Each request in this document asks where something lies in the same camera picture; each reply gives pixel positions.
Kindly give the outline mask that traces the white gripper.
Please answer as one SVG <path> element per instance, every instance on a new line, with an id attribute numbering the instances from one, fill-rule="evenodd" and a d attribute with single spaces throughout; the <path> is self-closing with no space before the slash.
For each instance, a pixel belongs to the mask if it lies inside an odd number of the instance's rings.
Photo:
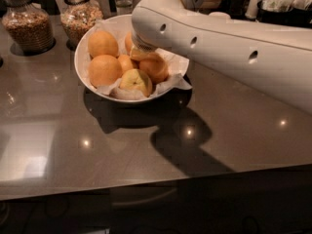
<path id="1" fill-rule="evenodd" d="M 134 46 L 130 50 L 130 58 L 135 61 L 142 61 L 144 59 L 153 59 L 159 57 L 159 54 L 153 52 L 157 49 L 155 44 L 156 35 L 154 33 L 140 33 L 135 30 L 132 31 L 132 40 Z"/>

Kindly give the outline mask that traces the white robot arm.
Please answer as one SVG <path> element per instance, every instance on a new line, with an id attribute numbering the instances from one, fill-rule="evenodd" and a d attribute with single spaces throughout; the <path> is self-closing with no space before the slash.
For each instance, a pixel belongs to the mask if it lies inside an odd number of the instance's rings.
<path id="1" fill-rule="evenodd" d="M 201 14 L 203 0 L 141 0 L 134 43 L 194 60 L 312 113 L 312 30 Z"/>

